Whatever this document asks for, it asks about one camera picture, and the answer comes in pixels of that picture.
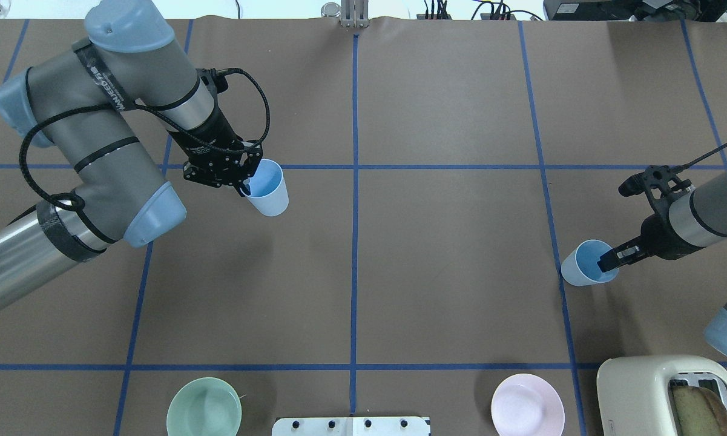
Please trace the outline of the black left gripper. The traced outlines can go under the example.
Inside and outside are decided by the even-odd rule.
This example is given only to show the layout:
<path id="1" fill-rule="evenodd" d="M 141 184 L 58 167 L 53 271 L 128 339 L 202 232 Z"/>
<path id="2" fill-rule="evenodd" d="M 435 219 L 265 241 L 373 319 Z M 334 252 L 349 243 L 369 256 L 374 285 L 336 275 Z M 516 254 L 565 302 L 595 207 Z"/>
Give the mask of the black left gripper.
<path id="1" fill-rule="evenodd" d="M 183 166 L 186 180 L 235 188 L 241 197 L 251 195 L 250 177 L 255 176 L 263 149 L 236 135 L 219 108 L 198 127 L 184 131 L 169 127 L 168 131 L 187 157 Z"/>

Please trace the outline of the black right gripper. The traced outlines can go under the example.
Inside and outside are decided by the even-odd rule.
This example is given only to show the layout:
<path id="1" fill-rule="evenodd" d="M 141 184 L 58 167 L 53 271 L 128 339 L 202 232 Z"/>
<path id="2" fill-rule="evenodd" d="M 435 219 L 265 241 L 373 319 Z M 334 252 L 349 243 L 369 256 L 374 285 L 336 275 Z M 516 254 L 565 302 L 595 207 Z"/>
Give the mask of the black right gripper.
<path id="1" fill-rule="evenodd" d="M 642 248 L 649 256 L 660 259 L 677 260 L 679 258 L 679 238 L 670 225 L 658 216 L 650 215 L 643 221 L 640 227 L 640 237 L 621 243 L 601 255 L 597 262 L 599 270 L 607 273 L 642 260 Z"/>

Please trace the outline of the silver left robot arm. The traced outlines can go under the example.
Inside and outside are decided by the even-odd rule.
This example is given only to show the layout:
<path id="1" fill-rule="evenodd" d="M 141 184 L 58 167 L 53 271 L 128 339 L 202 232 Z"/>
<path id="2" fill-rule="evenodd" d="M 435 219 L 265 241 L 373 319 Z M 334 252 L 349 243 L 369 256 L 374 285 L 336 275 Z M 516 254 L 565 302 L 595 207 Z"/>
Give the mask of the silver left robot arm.
<path id="1" fill-rule="evenodd" d="M 0 310 L 119 241 L 139 248 L 183 222 L 175 188 L 123 118 L 144 111 L 186 155 L 187 181 L 254 196 L 264 136 L 219 105 L 238 67 L 197 68 L 150 1 L 102 1 L 86 36 L 0 86 L 18 166 L 39 201 L 0 231 Z"/>

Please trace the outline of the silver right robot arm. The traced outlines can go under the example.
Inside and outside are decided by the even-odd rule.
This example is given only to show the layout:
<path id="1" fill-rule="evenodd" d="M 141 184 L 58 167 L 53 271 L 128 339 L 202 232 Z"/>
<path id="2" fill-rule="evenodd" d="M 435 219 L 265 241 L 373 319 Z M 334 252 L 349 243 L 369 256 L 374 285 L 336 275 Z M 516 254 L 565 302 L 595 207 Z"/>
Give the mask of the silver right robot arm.
<path id="1" fill-rule="evenodd" d="M 678 260 L 727 240 L 727 171 L 693 187 L 670 167 L 652 167 L 629 177 L 619 193 L 645 195 L 652 213 L 637 237 L 599 257 L 601 271 L 649 257 Z M 727 357 L 727 302 L 705 328 L 704 336 Z"/>

